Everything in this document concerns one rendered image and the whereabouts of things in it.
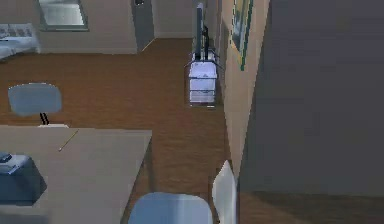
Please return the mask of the beige dining table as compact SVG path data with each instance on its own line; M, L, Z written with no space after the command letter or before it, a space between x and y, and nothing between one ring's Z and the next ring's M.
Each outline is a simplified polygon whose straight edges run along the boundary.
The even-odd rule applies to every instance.
M31 156L47 184L32 206L0 205L0 224L120 224L150 130L0 125L0 150Z

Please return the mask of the white shelf stand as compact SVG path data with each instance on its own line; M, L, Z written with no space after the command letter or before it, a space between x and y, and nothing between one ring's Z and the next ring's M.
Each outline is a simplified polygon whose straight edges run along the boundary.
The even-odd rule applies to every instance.
M191 107L214 108L217 103L218 55L213 49L201 52L199 60L192 54L186 69L186 102Z

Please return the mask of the black television set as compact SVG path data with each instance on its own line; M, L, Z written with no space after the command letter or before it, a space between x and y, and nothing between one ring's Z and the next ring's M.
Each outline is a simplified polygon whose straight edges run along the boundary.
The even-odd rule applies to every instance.
M203 16L204 4L199 2L196 6L196 40L195 40L195 59L208 60L209 35L208 28L204 24Z

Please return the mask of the grey blue chair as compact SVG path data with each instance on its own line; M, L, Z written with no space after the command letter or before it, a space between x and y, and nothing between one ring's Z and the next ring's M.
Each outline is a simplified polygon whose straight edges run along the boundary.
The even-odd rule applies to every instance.
M38 114L41 128L68 128L66 124L51 123L48 119L50 113L57 113L62 109L62 94L53 84L27 83L9 87L8 101L11 111L18 116Z
M226 160L211 190L219 224L237 224L237 185ZM214 224L208 202L199 196L151 192L140 197L127 224Z

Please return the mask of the yellow pencil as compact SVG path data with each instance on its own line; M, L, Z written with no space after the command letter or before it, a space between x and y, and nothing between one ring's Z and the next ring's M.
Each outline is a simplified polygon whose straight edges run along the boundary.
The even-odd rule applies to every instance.
M74 138L74 136L79 132L79 129L77 129L66 141L65 143L58 149L58 151L62 151L64 147Z

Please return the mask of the grey framed window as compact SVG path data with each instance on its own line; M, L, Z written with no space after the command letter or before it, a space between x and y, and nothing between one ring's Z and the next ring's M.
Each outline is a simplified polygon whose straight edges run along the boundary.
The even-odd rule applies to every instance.
M88 18L81 0L36 0L36 3L41 31L88 31Z

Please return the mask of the dark grey toaster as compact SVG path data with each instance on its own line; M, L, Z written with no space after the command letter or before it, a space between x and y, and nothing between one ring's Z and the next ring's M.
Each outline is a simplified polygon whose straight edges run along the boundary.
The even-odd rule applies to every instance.
M30 156L0 152L0 205L32 206L46 189Z

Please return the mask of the green framed wall picture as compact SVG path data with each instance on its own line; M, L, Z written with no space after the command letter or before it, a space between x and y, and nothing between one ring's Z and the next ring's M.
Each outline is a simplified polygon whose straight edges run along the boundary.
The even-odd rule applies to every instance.
M232 10L233 18L230 43L235 51L241 71L245 69L253 3L254 0L234 0Z

